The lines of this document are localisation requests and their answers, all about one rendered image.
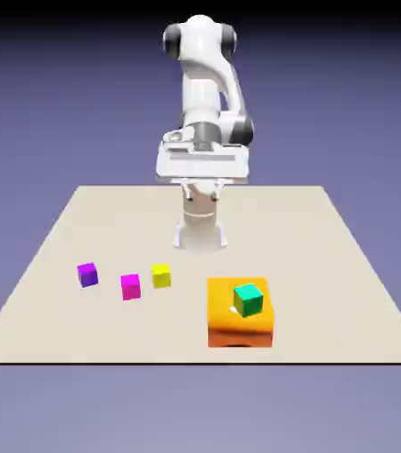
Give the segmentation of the small yellow cube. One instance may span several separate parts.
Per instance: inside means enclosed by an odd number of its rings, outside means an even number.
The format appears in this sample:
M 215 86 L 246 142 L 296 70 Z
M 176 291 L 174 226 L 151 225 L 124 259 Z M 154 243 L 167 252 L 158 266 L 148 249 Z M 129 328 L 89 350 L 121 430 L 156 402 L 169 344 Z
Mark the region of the small yellow cube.
M 151 277 L 154 288 L 169 288 L 171 286 L 171 271 L 168 264 L 152 265 Z

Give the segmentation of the small purple cube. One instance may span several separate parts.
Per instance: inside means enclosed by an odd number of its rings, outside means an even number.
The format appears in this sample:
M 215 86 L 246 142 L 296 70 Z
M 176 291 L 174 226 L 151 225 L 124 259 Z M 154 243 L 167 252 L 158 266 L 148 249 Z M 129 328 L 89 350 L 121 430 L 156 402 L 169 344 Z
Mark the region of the small purple cube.
M 78 265 L 77 274 L 83 288 L 94 286 L 98 283 L 97 268 L 93 262 Z

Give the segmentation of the small green cube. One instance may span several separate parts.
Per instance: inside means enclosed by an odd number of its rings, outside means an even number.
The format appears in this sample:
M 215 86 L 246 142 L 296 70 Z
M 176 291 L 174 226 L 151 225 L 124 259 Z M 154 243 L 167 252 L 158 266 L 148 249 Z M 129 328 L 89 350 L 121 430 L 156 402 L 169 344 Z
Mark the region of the small green cube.
M 263 293 L 253 283 L 234 288 L 234 306 L 243 318 L 262 312 L 263 299 Z

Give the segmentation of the small magenta cube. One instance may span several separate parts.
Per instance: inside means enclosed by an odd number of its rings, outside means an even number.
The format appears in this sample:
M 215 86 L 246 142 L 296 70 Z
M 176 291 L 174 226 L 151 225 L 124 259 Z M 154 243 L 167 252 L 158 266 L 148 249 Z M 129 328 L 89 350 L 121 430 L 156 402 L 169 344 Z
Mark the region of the small magenta cube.
M 135 300 L 141 297 L 141 283 L 138 273 L 120 276 L 122 300 Z

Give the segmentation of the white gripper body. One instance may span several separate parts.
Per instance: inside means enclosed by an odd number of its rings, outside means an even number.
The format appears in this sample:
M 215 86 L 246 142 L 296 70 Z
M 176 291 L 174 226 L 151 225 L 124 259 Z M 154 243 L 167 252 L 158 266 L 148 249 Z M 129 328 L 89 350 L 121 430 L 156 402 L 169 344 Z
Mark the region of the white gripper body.
M 249 148 L 214 143 L 211 151 L 194 150 L 193 142 L 162 142 L 158 147 L 156 175 L 170 183 L 220 180 L 246 181 L 250 173 Z

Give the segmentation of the large orange box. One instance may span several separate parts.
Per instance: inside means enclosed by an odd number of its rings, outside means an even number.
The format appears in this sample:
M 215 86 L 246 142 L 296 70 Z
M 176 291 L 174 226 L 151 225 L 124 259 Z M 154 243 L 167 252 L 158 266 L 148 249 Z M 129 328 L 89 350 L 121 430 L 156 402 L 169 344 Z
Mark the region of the large orange box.
M 234 306 L 234 288 L 253 283 L 263 293 L 262 312 L 243 318 Z M 274 308 L 264 277 L 209 277 L 207 279 L 208 346 L 271 348 Z

